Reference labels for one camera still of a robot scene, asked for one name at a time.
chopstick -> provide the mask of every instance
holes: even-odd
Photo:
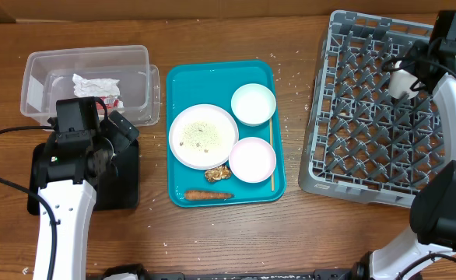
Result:
[[[269,145],[273,148],[273,121],[269,118]],[[275,172],[272,173],[272,191],[275,191]]]

crumbs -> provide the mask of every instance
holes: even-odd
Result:
[[[185,126],[180,146],[208,153],[209,150],[221,146],[221,143],[221,135],[214,124],[196,121]]]

teal tray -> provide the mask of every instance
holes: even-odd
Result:
[[[197,104],[212,104],[222,107],[237,122],[240,139],[259,137],[269,142],[269,121],[257,127],[241,124],[231,110],[231,96],[239,87],[258,83],[268,87],[275,94],[273,73],[263,61],[232,61],[181,65],[167,75],[167,134],[174,118],[183,110]],[[283,165],[282,136],[278,118],[278,107],[272,117],[273,148],[276,153],[275,191],[271,178],[258,183],[245,183],[235,176],[214,184],[204,178],[203,170],[193,170],[181,164],[167,149],[167,186],[171,200],[178,206],[190,208],[200,206],[237,205],[243,203],[275,201],[286,188]],[[184,199],[187,190],[219,191],[235,194],[226,200],[188,201]]]

gray dish rack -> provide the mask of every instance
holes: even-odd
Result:
[[[433,27],[335,11],[321,39],[299,185],[361,203],[410,207],[444,167],[437,107],[421,92],[392,99],[381,63],[403,56]]]

wooden table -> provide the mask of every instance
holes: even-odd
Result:
[[[433,23],[434,15],[395,16]],[[0,129],[36,124],[19,112],[27,56],[34,51],[142,44],[160,70],[160,122],[140,128],[141,201],[135,211],[96,212],[89,228],[86,271],[143,263],[149,271],[188,274],[313,271],[350,268],[385,246],[409,223],[409,210],[361,205],[308,194],[297,185],[312,96],[318,40],[328,17],[156,20],[0,25]],[[182,209],[167,194],[165,80],[175,65],[261,59],[275,73],[285,150],[286,193],[274,203]],[[42,131],[0,137],[0,176],[27,186]],[[29,279],[38,217],[26,195],[0,184],[0,280]],[[456,264],[439,261],[426,279],[456,279]]]

